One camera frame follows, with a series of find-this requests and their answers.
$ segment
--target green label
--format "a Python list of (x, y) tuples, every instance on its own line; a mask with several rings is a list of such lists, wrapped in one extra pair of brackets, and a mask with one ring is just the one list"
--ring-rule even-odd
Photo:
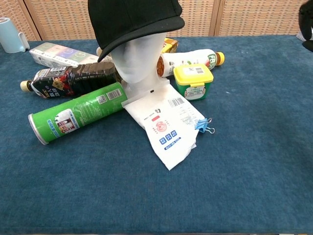
[(217, 56), (216, 54), (210, 54), (207, 56), (210, 60), (210, 66), (209, 69), (213, 69), (216, 66), (216, 62), (217, 62)]

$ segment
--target white mannequin head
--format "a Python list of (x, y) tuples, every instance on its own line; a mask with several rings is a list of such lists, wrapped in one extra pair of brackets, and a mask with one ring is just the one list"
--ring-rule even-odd
[(145, 92), (158, 82), (157, 61), (166, 33), (148, 35), (128, 41), (113, 51), (115, 67), (127, 86), (128, 96)]

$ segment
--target red logo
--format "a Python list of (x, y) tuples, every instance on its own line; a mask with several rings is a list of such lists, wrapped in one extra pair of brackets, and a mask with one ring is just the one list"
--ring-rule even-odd
[(163, 132), (163, 131), (166, 131), (166, 124), (163, 122), (163, 121), (159, 121), (157, 124), (156, 124), (156, 129), (159, 131), (159, 132)]
[(156, 121), (156, 120), (158, 120), (160, 118), (160, 116), (156, 116), (156, 117), (154, 117), (153, 119), (152, 119), (152, 121)]

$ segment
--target black object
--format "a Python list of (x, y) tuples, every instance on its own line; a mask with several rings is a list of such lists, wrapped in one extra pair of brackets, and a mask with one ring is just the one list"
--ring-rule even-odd
[(313, 52), (312, 27), (313, 27), (313, 0), (302, 4), (299, 10), (299, 26), (306, 41), (302, 45)]
[(98, 62), (125, 42), (185, 25), (178, 0), (88, 0), (88, 11), (102, 49)]

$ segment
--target wicker cabinet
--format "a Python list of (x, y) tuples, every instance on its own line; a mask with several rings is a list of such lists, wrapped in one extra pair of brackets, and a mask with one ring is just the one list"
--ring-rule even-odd
[(221, 0), (214, 35), (283, 35), (299, 32), (306, 0)]
[(9, 17), (28, 41), (41, 40), (23, 0), (0, 0), (0, 17)]
[[(298, 11), (307, 0), (179, 0), (185, 27), (171, 36), (296, 34)], [(94, 39), (88, 0), (0, 0), (0, 17), (10, 17), (31, 40)]]

